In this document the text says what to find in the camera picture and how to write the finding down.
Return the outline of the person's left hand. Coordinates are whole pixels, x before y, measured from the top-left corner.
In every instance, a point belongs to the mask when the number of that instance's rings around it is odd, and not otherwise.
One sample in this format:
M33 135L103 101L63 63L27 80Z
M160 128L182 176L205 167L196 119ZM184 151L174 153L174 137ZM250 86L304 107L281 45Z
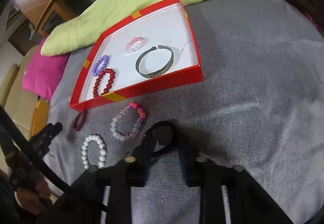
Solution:
M35 189L35 191L31 191L26 188L18 188L15 191L15 198L22 209L34 215L39 215L45 210L45 206L41 203L41 199L51 202L51 192L43 176L38 180Z

